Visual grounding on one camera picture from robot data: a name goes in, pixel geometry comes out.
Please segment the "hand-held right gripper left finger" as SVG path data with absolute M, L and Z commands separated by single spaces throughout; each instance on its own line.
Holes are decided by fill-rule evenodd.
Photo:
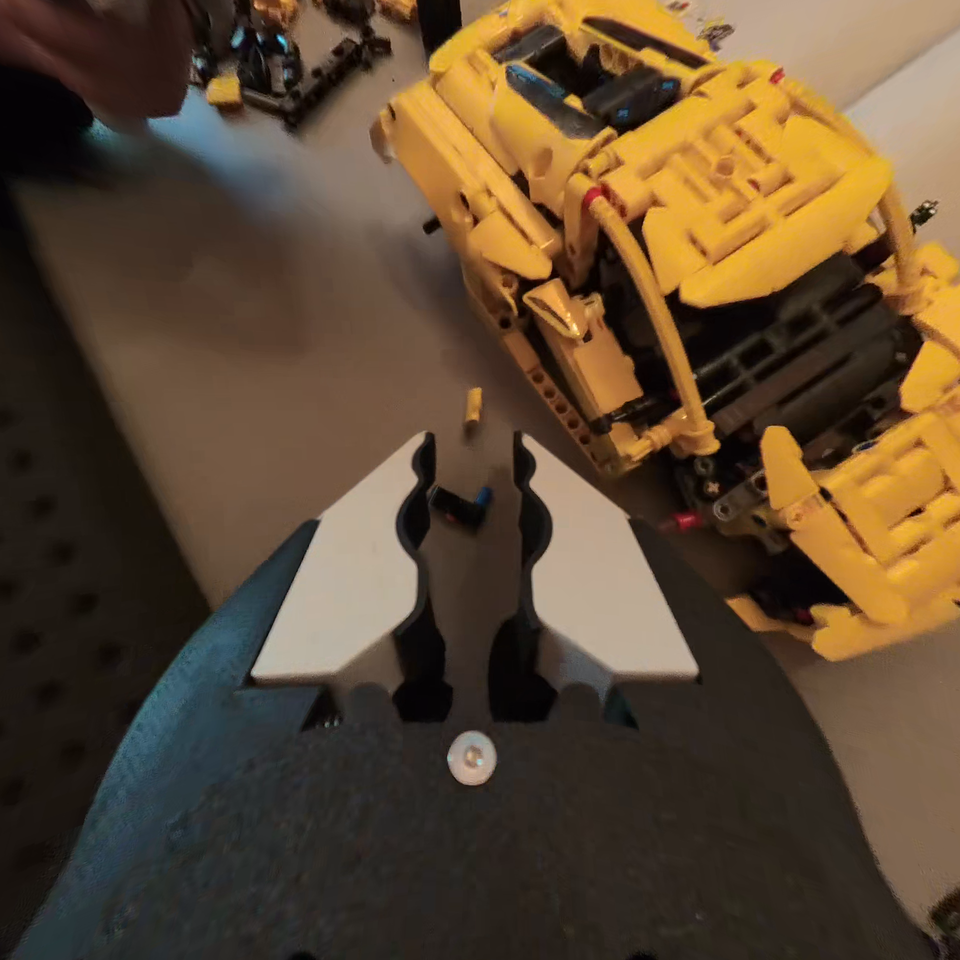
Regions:
M 251 667 L 259 688 L 322 688 L 343 702 L 376 685 L 405 722 L 452 707 L 447 645 L 422 546 L 436 438 L 415 433 L 319 516 Z

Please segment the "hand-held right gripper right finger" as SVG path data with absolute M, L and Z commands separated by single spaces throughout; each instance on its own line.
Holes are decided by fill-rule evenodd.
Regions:
M 511 455 L 518 601 L 490 647 L 491 717 L 544 721 L 570 688 L 606 708 L 631 684 L 697 682 L 630 514 L 529 434 L 514 433 Z

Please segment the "black brick beam piece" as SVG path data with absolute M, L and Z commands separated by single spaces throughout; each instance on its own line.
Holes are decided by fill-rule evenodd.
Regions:
M 443 486 L 436 485 L 429 491 L 428 504 L 441 515 L 444 512 L 454 514 L 459 520 L 459 523 L 455 525 L 476 532 L 484 526 L 490 507 L 482 510 L 474 504 L 474 498 L 472 500 L 463 498 Z

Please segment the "yellow toy brick car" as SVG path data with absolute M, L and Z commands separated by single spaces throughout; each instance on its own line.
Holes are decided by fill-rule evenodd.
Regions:
M 596 469 L 664 451 L 728 602 L 843 661 L 958 618 L 958 262 L 887 160 L 659 2 L 506 2 L 370 129 L 476 315 Z

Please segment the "person's left forearm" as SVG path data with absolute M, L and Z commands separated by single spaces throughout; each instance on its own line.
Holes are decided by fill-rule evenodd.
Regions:
M 93 122 L 88 105 L 54 78 L 1 67 L 2 177 L 77 173 Z

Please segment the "grey desk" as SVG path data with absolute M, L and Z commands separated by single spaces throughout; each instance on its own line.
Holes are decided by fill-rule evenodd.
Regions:
M 517 602 L 512 435 L 531 434 L 653 526 L 683 510 L 669 467 L 598 478 L 498 339 L 397 162 L 378 111 L 426 72 L 415 27 L 290 135 L 199 91 L 126 138 L 97 127 L 103 185 L 14 196 L 71 332 L 211 607 L 304 520 L 412 435 L 438 480 L 494 488 L 484 529 L 434 521 L 424 547 L 451 683 L 486 666 Z M 463 429 L 480 387 L 479 428 Z M 958 885 L 958 626 L 843 663 L 764 637 L 819 722 L 894 892 L 918 921 Z

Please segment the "person's left hand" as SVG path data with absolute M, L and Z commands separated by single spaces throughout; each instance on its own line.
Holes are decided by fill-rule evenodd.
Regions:
M 60 82 L 107 119 L 177 115 L 194 42 L 186 2 L 150 2 L 133 23 L 86 2 L 3 1 L 2 64 Z

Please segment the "perforated grey panel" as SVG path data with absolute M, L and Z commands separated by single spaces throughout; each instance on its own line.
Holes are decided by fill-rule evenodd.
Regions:
M 1 202 L 1 938 L 17 945 L 120 741 L 210 606 Z

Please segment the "pile of black brick parts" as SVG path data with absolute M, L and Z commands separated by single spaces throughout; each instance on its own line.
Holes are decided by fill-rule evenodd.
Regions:
M 392 55 L 390 39 L 374 27 L 375 16 L 404 24 L 417 17 L 417 2 L 312 5 L 349 32 L 307 66 L 293 33 L 301 2 L 194 2 L 190 85 L 220 113 L 251 107 L 295 134 L 350 78 Z

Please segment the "black toy tyre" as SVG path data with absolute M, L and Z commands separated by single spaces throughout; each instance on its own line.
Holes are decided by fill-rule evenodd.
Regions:
M 463 27 L 461 1 L 416 1 L 416 21 L 426 58 L 430 58 Z

